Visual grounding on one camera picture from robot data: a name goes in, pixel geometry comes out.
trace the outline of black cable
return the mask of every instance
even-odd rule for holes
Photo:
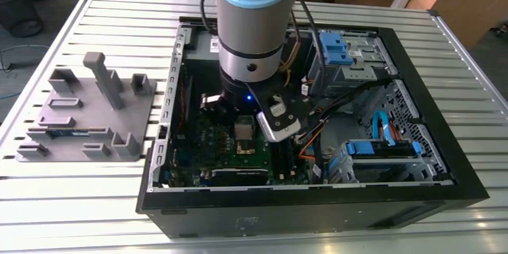
[[[8,74],[10,72],[14,71],[12,68],[6,68],[6,66],[3,65],[3,52],[0,51],[0,65],[2,65],[2,71]]]
[[[314,133],[318,128],[322,127],[322,125],[326,124],[330,116],[331,116],[331,112],[334,110],[338,110],[342,106],[344,106],[346,104],[348,104],[350,102],[352,102],[356,98],[356,96],[359,94],[362,94],[362,92],[364,92],[366,90],[376,87],[376,86],[384,86],[387,84],[390,84],[395,79],[400,79],[399,76],[390,76],[388,78],[386,79],[382,79],[382,80],[376,80],[376,81],[368,81],[366,83],[363,83],[362,85],[359,85],[354,90],[351,90],[346,95],[343,95],[342,97],[336,98],[330,104],[328,106],[323,109],[323,112],[320,113],[319,115],[319,118],[318,118],[318,121],[316,123],[312,125],[312,127],[310,128],[308,132],[303,133],[300,135],[300,140],[303,138],[306,138],[311,133]]]
[[[299,1],[300,1],[300,4],[302,4],[302,8],[303,8],[303,10],[306,12],[307,18],[310,19],[311,31],[312,31],[312,40],[316,43],[316,54],[318,54],[318,60],[319,60],[319,63],[320,63],[319,70],[322,71],[319,73],[320,77],[319,77],[319,86],[318,86],[318,96],[316,96],[316,98],[320,99],[322,96],[323,96],[324,70],[327,68],[327,66],[324,65],[323,43],[322,43],[322,39],[319,37],[319,33],[318,33],[318,29],[316,29],[316,23],[315,23],[315,20],[312,18],[311,11],[310,11],[310,9],[307,7],[306,1],[304,0],[299,0]]]
[[[319,167],[319,170],[312,172],[312,184],[323,184],[323,176],[324,176],[324,161],[323,161],[323,152],[322,152],[322,134],[318,134],[312,147],[315,151],[315,165]]]
[[[214,36],[219,35],[218,30],[215,30],[215,29],[210,26],[210,24],[208,24],[208,19],[207,19],[207,15],[206,15],[206,0],[202,0],[202,1],[199,2],[199,10],[200,10],[200,12],[202,12],[202,21],[203,21],[203,25],[206,26],[206,29],[208,30],[208,32],[210,32]]]
[[[359,95],[362,92],[364,92],[366,90],[368,90],[376,86],[384,86],[384,85],[390,84],[395,79],[399,79],[399,76],[390,76],[382,80],[368,81],[368,82],[363,83],[362,85],[359,85],[346,95],[343,95],[338,99],[335,99],[332,101],[332,103],[328,104],[328,106],[323,109],[323,112],[322,112],[322,115],[319,118],[324,119],[324,117],[328,116],[328,114],[332,110],[340,108],[342,106],[344,106],[346,104],[352,102],[356,95]]]

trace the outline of metal frame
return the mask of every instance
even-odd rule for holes
[[[15,138],[24,135],[28,126],[23,121],[34,120],[38,115],[38,107],[32,105],[44,103],[47,97],[40,91],[48,88],[44,77],[54,67],[63,65],[83,73],[82,51],[91,47],[103,49],[106,64],[118,69],[120,77],[143,70],[158,79],[158,86],[166,85],[174,28],[179,16],[199,17],[199,0],[94,1],[84,17],[76,19],[84,2],[80,0],[68,20],[74,24],[66,24],[10,121],[0,127],[0,159],[14,154],[12,146],[20,142]],[[214,6],[215,1],[207,0],[210,17],[215,15]],[[150,219],[134,211],[144,160],[67,164],[3,159],[4,251],[115,253],[135,249],[139,253],[159,254],[168,249],[175,253],[275,249],[291,253],[403,253],[412,249],[415,254],[428,254],[499,253],[508,249],[508,119],[500,104],[492,102],[492,89],[475,79],[468,70],[471,63],[467,58],[462,60],[455,45],[450,44],[451,32],[439,28],[427,11],[319,3],[308,6],[316,23],[395,29],[491,199],[470,208],[436,214],[398,230],[179,240],[168,239]],[[294,9],[298,21],[306,23],[302,7],[295,5]],[[156,95],[154,104],[162,106],[162,96]],[[160,111],[152,110],[151,121],[158,121]],[[147,137],[156,135],[156,125],[150,124]]]

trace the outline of green circuit board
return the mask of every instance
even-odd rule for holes
[[[196,129],[195,163],[200,167],[251,167],[271,170],[270,144],[259,132],[252,142],[255,152],[238,154],[239,142],[227,126],[215,125],[199,114]]]
[[[203,174],[222,168],[268,170],[268,185],[308,183],[306,167],[295,169],[294,175],[286,178],[274,174],[271,145],[260,131],[255,133],[248,146],[242,145],[239,151],[234,126],[214,124],[203,113],[195,119],[191,146],[175,149],[168,158],[168,162],[178,165],[178,168],[171,168],[174,186],[207,186]]]

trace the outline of blue cable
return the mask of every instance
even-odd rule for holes
[[[379,127],[378,127],[378,122],[380,120],[380,117],[382,117],[382,122],[383,122],[383,135],[384,135],[384,139],[388,141],[388,146],[394,146],[395,145],[395,140],[391,137],[391,132],[390,132],[388,114],[387,114],[387,112],[384,112],[382,110],[378,110],[374,113],[374,118],[372,118],[372,137],[375,139],[380,138],[380,132],[379,132]]]
[[[6,95],[3,97],[0,97],[0,99],[6,99],[6,98],[14,98],[15,96],[20,95],[22,93],[15,93],[14,95]]]

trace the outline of open computer tower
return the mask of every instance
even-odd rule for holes
[[[222,89],[218,39],[200,20],[182,19],[136,206],[170,237],[398,228],[488,198],[395,31],[318,28],[327,68],[316,68],[302,26],[295,93],[316,94],[324,77],[327,104],[364,83],[391,80],[332,111],[320,144],[306,146],[298,136],[268,142],[242,112],[215,121],[203,95]],[[283,58],[295,41],[290,28]]]

